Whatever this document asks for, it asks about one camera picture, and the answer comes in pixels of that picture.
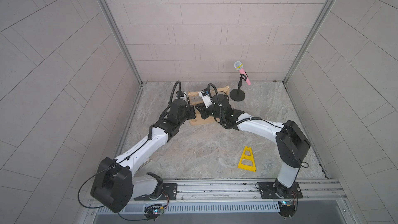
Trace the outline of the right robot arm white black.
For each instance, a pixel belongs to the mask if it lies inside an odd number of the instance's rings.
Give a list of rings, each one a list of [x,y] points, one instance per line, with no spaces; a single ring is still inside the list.
[[[299,126],[291,120],[271,122],[233,109],[227,96],[220,94],[213,84],[198,92],[203,103],[195,108],[203,119],[213,117],[227,130],[247,131],[264,137],[277,145],[282,166],[274,182],[274,192],[280,198],[292,195],[292,187],[311,147]]]

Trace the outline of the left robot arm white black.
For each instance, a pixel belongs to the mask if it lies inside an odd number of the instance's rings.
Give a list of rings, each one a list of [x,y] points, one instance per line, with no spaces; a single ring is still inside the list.
[[[114,213],[123,210],[132,198],[162,195],[163,179],[154,173],[136,177],[142,164],[159,148],[171,140],[181,125],[194,118],[194,107],[183,99],[181,82],[177,81],[167,108],[158,121],[149,127],[149,133],[125,153],[103,159],[95,175],[90,195]]]

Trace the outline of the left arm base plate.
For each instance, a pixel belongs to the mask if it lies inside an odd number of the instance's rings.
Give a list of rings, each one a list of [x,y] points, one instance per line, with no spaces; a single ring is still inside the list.
[[[169,200],[176,200],[177,188],[178,188],[177,183],[165,183],[162,185],[162,190],[158,197],[152,195],[143,195],[134,198],[134,201],[166,200],[166,197],[169,197]]]

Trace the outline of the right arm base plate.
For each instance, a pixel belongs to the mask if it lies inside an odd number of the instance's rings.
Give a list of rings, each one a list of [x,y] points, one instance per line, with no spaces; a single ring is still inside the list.
[[[260,191],[262,199],[301,199],[301,192],[298,182],[294,182],[290,188],[275,182],[257,182],[255,187]]]

